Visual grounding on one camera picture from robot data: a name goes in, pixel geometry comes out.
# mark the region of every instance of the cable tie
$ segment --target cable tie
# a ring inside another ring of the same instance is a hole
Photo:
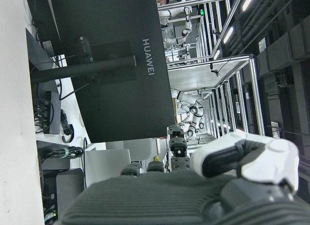
[[[69,155],[69,149],[68,148],[64,148],[64,155],[60,158],[66,158]]]

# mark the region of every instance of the black monitor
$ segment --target black monitor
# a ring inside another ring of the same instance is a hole
[[[156,0],[51,1],[66,56],[78,55],[82,36],[94,62],[136,57],[136,67],[98,73],[95,86],[76,92],[91,142],[166,136],[175,122]],[[71,79],[75,89],[87,83]]]

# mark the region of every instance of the person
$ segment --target person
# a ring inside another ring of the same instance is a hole
[[[158,6],[162,6],[162,5],[166,5],[166,4],[169,4],[169,0],[157,0]]]

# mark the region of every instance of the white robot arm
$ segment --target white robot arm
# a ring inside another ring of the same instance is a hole
[[[181,102],[186,102],[190,105],[189,111],[193,114],[193,121],[189,126],[187,131],[187,135],[191,138],[196,137],[196,125],[201,120],[203,116],[203,107],[202,105],[196,101],[196,99],[187,93],[181,92],[176,89],[171,89],[172,98],[176,98]]]
[[[173,8],[173,9],[169,9],[169,10],[159,11],[160,24],[161,25],[167,25],[169,18],[172,18],[172,17],[178,15],[183,10],[184,10],[184,7],[179,7],[179,8]]]
[[[286,184],[292,193],[298,189],[298,163],[298,149],[291,141],[240,130],[203,145],[191,157],[191,168],[201,176],[236,168],[251,182]]]

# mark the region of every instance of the black cable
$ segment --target black cable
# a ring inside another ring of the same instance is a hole
[[[89,82],[86,83],[85,85],[83,85],[83,86],[77,88],[76,90],[72,91],[71,93],[67,94],[66,96],[64,96],[64,97],[62,98],[62,80],[59,79],[59,86],[60,86],[59,100],[62,101],[63,99],[69,97],[71,94],[74,94],[75,92],[77,92],[77,91],[83,89],[84,87],[88,86],[89,84],[90,84]]]
[[[231,60],[231,58],[218,70],[217,73],[219,73],[219,71],[221,71],[221,69]]]
[[[81,157],[83,153],[84,153],[83,148],[75,146],[71,146],[66,149],[49,150],[44,153],[42,162],[44,162],[47,159],[54,159],[54,158],[75,159]]]
[[[84,149],[84,155],[83,155],[83,161],[82,161],[82,167],[83,167],[83,173],[84,173],[84,185],[85,189],[87,189],[87,184],[86,184],[86,165],[85,165],[85,150],[88,148],[88,143],[86,137],[83,140],[83,149]]]
[[[298,148],[310,147],[310,145],[297,146]]]
[[[54,158],[68,158],[68,159],[75,159],[79,158],[83,155],[84,149],[81,147],[68,147],[66,149],[61,150],[48,150],[45,151],[42,155],[41,159],[39,159],[39,168],[40,168],[40,182],[41,182],[41,192],[42,192],[42,198],[43,199],[50,199],[50,197],[44,196],[44,174],[42,169],[42,164],[44,161],[48,159],[54,159]]]
[[[49,101],[49,100],[42,99],[42,98],[34,98],[33,101],[34,101],[34,102],[37,102],[37,101],[46,102],[46,103],[50,104],[50,106],[51,106],[51,108],[52,108],[52,110],[53,110],[52,118],[51,118],[50,121],[48,122],[47,127],[44,128],[44,129],[41,130],[41,131],[35,132],[36,134],[38,134],[38,133],[42,133],[42,132],[46,131],[48,128],[50,128],[50,126],[51,126],[51,124],[52,124],[52,122],[53,122],[53,120],[54,120],[54,113],[55,113],[55,110],[54,110],[54,105],[53,105],[53,103],[52,103],[51,101]],[[36,105],[36,103],[35,103],[34,106],[36,106],[35,109],[34,109],[34,111],[33,111],[34,121],[35,121],[35,122],[37,122],[37,121],[45,122],[44,118],[43,118],[42,116],[39,115],[39,114],[41,113],[40,110],[41,110],[42,108],[40,108],[39,105]]]

